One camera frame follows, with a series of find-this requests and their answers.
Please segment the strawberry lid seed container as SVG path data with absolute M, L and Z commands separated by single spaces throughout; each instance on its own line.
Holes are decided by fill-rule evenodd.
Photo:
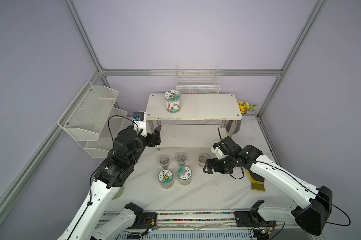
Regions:
M 169 113 L 178 113 L 181 110 L 181 93 L 169 90 L 164 93 L 166 110 Z

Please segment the sunflower lid seed container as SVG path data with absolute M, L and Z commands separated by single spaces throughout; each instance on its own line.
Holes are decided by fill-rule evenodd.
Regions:
M 164 189 L 169 189 L 173 186 L 174 180 L 173 173 L 170 170 L 163 169 L 159 172 L 158 179 L 160 186 Z

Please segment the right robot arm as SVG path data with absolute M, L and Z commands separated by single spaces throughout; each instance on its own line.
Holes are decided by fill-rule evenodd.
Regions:
M 258 201 L 252 209 L 254 222 L 285 222 L 297 224 L 307 233 L 319 236 L 332 211 L 332 191 L 322 186 L 317 188 L 271 161 L 254 146 L 239 146 L 228 150 L 223 146 L 212 149 L 216 158 L 208 159 L 203 167 L 207 174 L 232 174 L 235 167 L 244 168 L 272 183 L 287 194 L 292 202 L 272 204 Z

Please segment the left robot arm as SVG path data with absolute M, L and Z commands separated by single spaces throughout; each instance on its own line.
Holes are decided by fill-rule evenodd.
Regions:
M 145 123 L 133 123 L 113 139 L 111 154 L 90 178 L 90 190 L 75 217 L 59 237 L 61 240 L 114 240 L 133 225 L 140 225 L 143 209 L 134 203 L 101 227 L 97 224 L 112 198 L 134 171 L 143 151 L 161 143 L 161 126 L 145 133 Z

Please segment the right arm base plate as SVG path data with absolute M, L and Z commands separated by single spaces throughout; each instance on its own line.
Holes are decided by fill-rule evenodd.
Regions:
M 258 213 L 251 211 L 234 212 L 234 219 L 238 228 L 276 227 L 275 221 L 265 221 Z

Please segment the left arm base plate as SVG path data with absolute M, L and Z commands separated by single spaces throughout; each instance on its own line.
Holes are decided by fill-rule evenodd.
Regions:
M 138 216 L 138 218 L 136 219 L 134 224 L 132 226 L 128 227 L 127 229 L 128 230 L 130 230 L 130 229 L 142 229 L 142 230 L 149 229 L 151 227 L 156 226 L 157 218 L 158 218 L 158 213 L 154 213 L 154 212 L 142 213 L 140 216 Z

